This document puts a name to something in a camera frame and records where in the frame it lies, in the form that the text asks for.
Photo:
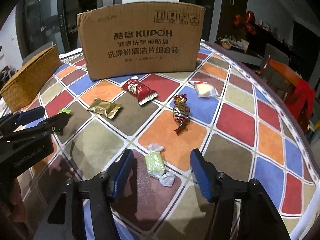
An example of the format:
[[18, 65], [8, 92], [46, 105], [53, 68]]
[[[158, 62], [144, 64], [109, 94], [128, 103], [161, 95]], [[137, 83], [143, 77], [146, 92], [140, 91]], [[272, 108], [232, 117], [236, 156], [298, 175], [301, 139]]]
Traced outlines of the person left hand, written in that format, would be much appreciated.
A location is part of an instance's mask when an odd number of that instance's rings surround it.
[[1, 201], [1, 239], [29, 239], [25, 224], [26, 210], [17, 179], [9, 191], [9, 204], [10, 207]]

